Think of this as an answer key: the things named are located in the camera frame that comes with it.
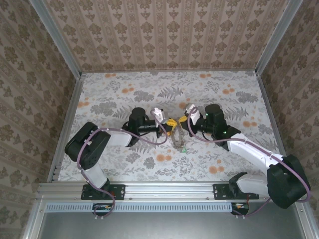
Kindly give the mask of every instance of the gray leaf pattern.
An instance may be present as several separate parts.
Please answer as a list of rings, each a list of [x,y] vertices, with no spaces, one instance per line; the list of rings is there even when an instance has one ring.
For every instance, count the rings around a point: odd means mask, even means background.
[[[69,138],[87,121],[100,127],[120,128],[135,107],[145,109],[150,119],[153,119],[150,111],[158,107],[177,120],[183,116],[183,108],[188,103],[196,104],[202,114],[205,114],[207,105],[220,105],[229,125],[241,130],[254,142],[277,152],[253,71],[87,74]],[[186,131],[182,133],[184,152],[174,146],[171,137],[160,146],[140,140],[133,147],[106,147],[99,164],[114,181],[227,181],[241,171],[261,174],[238,155],[215,144],[194,140]],[[11,136],[9,128],[3,128],[1,137],[13,141],[12,137],[16,136]],[[164,140],[164,136],[157,139],[155,133],[143,137],[153,142]],[[48,154],[43,154],[42,159],[48,161]],[[62,162],[59,180],[82,180],[76,164],[68,156]]]

